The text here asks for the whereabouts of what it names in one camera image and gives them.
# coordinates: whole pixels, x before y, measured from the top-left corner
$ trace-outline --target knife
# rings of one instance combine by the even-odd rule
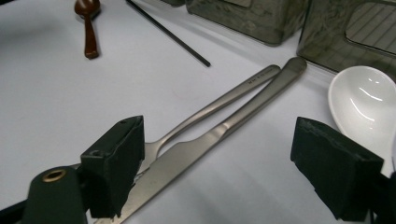
[[[261,109],[267,106],[305,70],[306,61],[300,57],[290,59],[280,73],[250,101],[230,117],[195,140],[177,143],[151,164],[136,181],[121,216],[100,218],[95,224],[119,224],[166,188],[173,180],[198,161],[211,148],[228,137]]]

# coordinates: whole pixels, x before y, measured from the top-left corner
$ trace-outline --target brass ring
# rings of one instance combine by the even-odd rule
[[[46,183],[54,182],[62,179],[66,175],[66,170],[53,170],[43,176],[43,181]]]

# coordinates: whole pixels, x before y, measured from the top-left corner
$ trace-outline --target gray container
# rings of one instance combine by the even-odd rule
[[[184,5],[184,0],[162,0],[163,2],[171,5],[172,7],[181,7]]]
[[[278,46],[303,24],[308,0],[186,0],[189,13]]]
[[[396,3],[312,0],[297,54],[335,72],[367,65],[396,81]]]

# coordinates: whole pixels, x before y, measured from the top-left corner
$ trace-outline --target white spoon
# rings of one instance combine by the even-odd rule
[[[368,66],[341,71],[329,88],[329,106],[341,133],[385,160],[381,173],[390,176],[396,134],[396,85]]]

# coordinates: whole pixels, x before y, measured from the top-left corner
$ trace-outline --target brown spoon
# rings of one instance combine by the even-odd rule
[[[77,0],[75,12],[84,19],[85,22],[85,57],[94,59],[99,56],[96,47],[95,32],[92,28],[91,17],[95,16],[100,10],[99,0]]]

